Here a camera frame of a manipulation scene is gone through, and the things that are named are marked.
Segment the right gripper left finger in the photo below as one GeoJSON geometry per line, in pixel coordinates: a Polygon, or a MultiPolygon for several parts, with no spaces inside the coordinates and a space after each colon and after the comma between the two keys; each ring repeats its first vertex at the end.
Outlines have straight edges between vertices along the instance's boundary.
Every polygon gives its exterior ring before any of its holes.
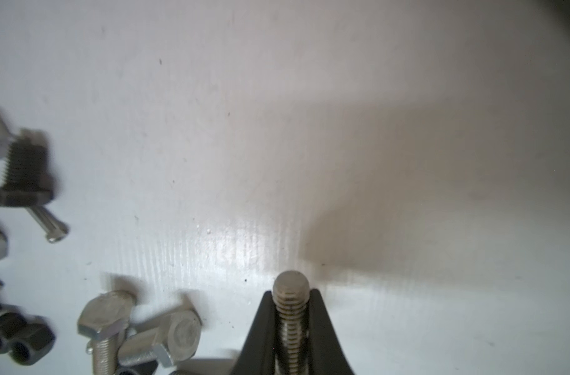
{"type": "Polygon", "coordinates": [[[272,292],[264,293],[231,375],[274,375],[276,312],[272,292]]]}

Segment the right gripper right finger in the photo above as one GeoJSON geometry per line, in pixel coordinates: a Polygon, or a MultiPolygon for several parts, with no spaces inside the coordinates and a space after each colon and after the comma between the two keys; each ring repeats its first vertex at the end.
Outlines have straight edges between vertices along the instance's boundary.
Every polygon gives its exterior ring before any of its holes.
{"type": "Polygon", "coordinates": [[[318,289],[308,303],[308,368],[312,375],[354,375],[318,289]]]}

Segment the silver hex bolt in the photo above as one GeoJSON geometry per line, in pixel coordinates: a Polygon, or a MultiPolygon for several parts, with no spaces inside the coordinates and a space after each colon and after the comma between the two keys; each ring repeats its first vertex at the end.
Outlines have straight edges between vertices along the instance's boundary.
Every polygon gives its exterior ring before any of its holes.
{"type": "Polygon", "coordinates": [[[129,337],[118,351],[119,364],[133,367],[156,361],[164,368],[192,358],[201,340],[201,322],[192,310],[171,313],[159,325],[129,337]]]}
{"type": "Polygon", "coordinates": [[[115,373],[119,346],[135,304],[130,292],[112,291],[93,298],[83,308],[77,331],[90,339],[93,374],[115,373]]]}
{"type": "Polygon", "coordinates": [[[303,273],[288,270],[274,281],[276,373],[308,373],[308,303],[310,284],[303,273]]]}

